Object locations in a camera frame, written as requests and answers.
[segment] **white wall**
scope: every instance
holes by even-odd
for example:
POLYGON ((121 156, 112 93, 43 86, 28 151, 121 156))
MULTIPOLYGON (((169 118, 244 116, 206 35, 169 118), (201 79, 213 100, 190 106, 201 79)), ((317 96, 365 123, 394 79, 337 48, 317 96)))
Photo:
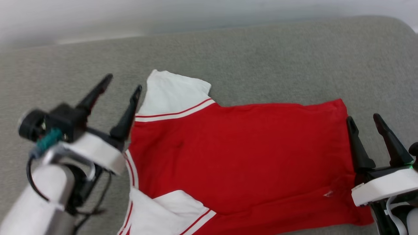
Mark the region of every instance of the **white wall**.
POLYGON ((418 0, 0 0, 0 49, 353 15, 418 32, 418 0))

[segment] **gray fabric surface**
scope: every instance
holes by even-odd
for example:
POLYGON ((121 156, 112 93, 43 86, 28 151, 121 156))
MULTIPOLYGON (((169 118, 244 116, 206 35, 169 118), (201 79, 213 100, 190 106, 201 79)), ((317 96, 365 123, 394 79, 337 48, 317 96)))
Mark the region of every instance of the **gray fabric surface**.
MULTIPOLYGON (((145 85, 152 69, 168 70, 208 81, 210 96, 223 106, 307 105, 341 97, 368 154, 377 165, 388 165, 372 115, 379 112, 406 147, 418 140, 417 43, 414 32, 398 20, 357 17, 1 53, 0 219, 27 184, 31 143, 19 138, 18 118, 32 107, 75 104, 106 73, 115 79, 89 119, 100 130, 109 130, 118 120, 134 87, 145 85)), ((115 178, 103 204, 108 212, 92 218, 80 234, 115 234, 125 217, 128 192, 127 174, 115 178)), ((377 230, 375 225, 340 225, 293 234, 377 230)))

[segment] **gray couch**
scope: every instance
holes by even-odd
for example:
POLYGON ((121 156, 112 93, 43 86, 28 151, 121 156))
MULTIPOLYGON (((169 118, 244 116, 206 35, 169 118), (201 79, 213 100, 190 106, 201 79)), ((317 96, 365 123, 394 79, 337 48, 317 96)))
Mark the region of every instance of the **gray couch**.
MULTIPOLYGON (((223 106, 342 98, 378 166, 388 165, 372 115, 379 112, 406 147, 418 141, 418 38, 386 17, 178 33, 47 46, 0 53, 0 219, 27 184, 31 143, 18 118, 32 107, 75 104, 106 73, 115 79, 89 119, 109 130, 152 69, 212 84, 223 106)), ((89 206, 97 200, 97 188, 89 206)), ((126 213, 128 175, 114 179, 103 207, 80 234, 116 234, 126 213)), ((339 225, 292 234, 377 234, 376 226, 339 225)))

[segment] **t-shirt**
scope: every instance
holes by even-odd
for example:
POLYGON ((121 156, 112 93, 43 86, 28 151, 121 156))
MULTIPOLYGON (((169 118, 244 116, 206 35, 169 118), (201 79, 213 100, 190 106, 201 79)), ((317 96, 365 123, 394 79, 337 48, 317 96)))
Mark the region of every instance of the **t-shirt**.
POLYGON ((222 107, 200 79, 154 70, 126 151, 118 235, 272 235, 373 222, 351 198, 342 100, 222 107))

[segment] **teal cable connector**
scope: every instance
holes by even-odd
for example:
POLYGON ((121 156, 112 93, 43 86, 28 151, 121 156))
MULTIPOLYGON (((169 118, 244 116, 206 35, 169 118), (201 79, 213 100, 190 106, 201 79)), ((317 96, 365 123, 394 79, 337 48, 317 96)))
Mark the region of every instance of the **teal cable connector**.
POLYGON ((58 143, 63 137, 62 131, 52 128, 51 131, 36 143, 36 146, 29 152, 29 157, 38 159, 53 145, 58 143))

